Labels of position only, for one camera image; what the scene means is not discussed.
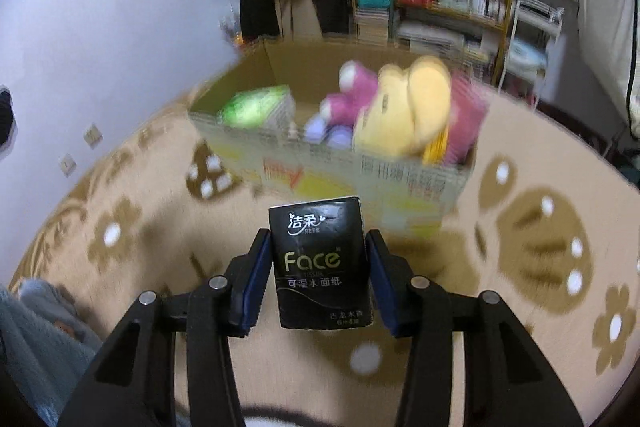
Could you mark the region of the pink plastic bag roll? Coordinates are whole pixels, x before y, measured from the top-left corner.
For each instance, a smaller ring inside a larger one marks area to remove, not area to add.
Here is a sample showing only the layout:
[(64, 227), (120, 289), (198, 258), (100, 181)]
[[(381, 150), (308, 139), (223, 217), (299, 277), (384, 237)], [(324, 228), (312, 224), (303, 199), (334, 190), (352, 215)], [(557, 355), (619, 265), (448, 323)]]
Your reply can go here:
[(488, 103), (476, 82), (458, 72), (451, 77), (451, 109), (444, 165), (461, 164), (480, 135)]

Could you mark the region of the yellow plush toy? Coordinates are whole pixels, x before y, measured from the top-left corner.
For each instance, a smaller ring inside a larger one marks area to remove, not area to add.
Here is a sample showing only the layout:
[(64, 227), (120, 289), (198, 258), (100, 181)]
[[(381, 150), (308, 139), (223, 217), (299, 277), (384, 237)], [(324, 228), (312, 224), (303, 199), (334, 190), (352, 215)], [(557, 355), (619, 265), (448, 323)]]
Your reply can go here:
[(425, 55), (406, 69), (387, 64), (378, 72), (375, 97), (358, 115), (354, 150), (441, 164), (448, 146), (451, 107), (451, 74), (442, 60)]

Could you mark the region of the green tissue pack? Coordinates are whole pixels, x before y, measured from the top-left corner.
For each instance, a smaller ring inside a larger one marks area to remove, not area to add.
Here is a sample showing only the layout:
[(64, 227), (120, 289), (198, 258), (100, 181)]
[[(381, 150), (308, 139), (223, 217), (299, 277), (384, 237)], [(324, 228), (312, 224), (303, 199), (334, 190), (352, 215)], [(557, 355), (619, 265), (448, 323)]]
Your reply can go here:
[(217, 119), (233, 128), (282, 131), (293, 121), (295, 109), (290, 88), (274, 86), (235, 93)]

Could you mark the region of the purple plush toy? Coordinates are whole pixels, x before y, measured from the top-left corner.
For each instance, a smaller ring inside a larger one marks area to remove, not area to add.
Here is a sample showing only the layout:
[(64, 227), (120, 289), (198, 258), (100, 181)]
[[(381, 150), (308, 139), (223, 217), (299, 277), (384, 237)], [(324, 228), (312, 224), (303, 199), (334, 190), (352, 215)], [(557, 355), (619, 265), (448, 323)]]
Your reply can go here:
[(348, 126), (329, 126), (317, 114), (306, 122), (303, 139), (311, 144), (326, 145), (337, 150), (350, 150), (352, 148), (352, 128)]

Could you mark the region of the pink plush toy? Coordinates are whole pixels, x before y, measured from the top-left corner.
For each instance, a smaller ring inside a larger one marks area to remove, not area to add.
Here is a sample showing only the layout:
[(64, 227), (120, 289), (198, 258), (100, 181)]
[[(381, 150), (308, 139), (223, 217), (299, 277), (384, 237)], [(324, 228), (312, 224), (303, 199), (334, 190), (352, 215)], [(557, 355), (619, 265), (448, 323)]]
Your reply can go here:
[(354, 127), (378, 92), (378, 75), (356, 61), (348, 61), (338, 74), (338, 92), (320, 103), (319, 114), (330, 127)]

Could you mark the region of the brown cardboard box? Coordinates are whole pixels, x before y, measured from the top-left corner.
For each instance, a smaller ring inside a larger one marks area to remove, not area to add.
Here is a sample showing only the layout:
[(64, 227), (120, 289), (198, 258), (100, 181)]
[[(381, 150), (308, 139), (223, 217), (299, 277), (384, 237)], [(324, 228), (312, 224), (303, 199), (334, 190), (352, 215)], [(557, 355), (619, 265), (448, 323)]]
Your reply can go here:
[[(305, 134), (345, 63), (409, 72), (419, 58), (408, 49), (350, 39), (262, 40), (195, 99), (189, 117), (235, 176), (289, 202), (357, 196), (367, 227), (427, 236), (457, 205), (475, 167), (475, 145), (452, 165), (425, 165), (420, 152), (392, 157)], [(224, 122), (222, 111), (241, 95), (271, 88), (284, 89), (285, 103), (265, 124)]]

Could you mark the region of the stack of books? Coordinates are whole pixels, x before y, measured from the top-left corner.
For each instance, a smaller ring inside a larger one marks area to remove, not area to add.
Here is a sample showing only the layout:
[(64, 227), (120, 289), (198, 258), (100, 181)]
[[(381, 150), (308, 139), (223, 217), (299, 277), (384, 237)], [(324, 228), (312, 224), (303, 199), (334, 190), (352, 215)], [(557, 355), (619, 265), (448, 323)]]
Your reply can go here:
[(418, 20), (402, 20), (391, 39), (388, 13), (381, 10), (356, 10), (354, 28), (357, 38), (365, 43), (398, 44), (415, 54), (437, 55), (473, 67), (491, 68), (499, 52), (499, 43), (489, 31), (477, 36)]

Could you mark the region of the white rolling cart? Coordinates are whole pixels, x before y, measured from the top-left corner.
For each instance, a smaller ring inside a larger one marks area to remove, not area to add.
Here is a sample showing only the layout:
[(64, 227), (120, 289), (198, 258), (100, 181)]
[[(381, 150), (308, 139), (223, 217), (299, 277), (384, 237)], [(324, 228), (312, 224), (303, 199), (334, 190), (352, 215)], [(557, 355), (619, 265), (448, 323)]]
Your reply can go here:
[(515, 0), (498, 90), (536, 109), (546, 87), (549, 51), (562, 34), (564, 9)]

